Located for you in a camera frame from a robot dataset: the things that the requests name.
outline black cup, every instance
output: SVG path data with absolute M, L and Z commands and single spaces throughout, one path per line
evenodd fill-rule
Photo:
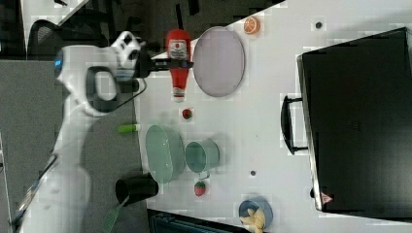
M 157 193 L 157 182 L 150 173 L 116 182 L 116 197 L 119 203 L 121 204 L 129 196 L 129 200 L 124 206 L 154 197 Z

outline orange fruit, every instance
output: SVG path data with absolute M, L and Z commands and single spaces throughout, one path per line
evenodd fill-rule
M 255 34 L 260 30 L 260 21 L 257 17 L 248 17 L 243 24 L 243 29 L 246 34 Z

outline red object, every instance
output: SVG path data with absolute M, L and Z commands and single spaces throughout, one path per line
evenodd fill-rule
M 193 116 L 193 113 L 190 109 L 185 109 L 182 111 L 182 116 L 184 119 L 190 119 Z
M 166 37 L 167 56 L 173 59 L 190 61 L 190 35 L 182 29 L 171 30 Z M 177 99 L 185 97 L 189 69 L 170 69 L 173 83 L 173 96 Z
M 198 182 L 194 185 L 194 194 L 201 196 L 206 192 L 206 185 L 203 182 Z

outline mug handle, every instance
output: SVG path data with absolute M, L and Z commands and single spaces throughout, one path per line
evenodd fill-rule
M 200 179 L 201 181 L 210 178 L 210 172 L 209 172 L 209 171 L 206 171 L 207 176 L 204 177 L 204 178 L 201 178 L 201 174 L 202 174 L 202 173 L 199 173 L 199 179 Z

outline teal mug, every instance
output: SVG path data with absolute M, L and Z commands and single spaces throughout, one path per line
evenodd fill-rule
M 208 179 L 209 170 L 219 165 L 219 148 L 211 139 L 189 143 L 185 156 L 188 167 L 192 172 L 199 174 L 200 180 Z M 203 172 L 207 174 L 204 178 L 201 177 Z

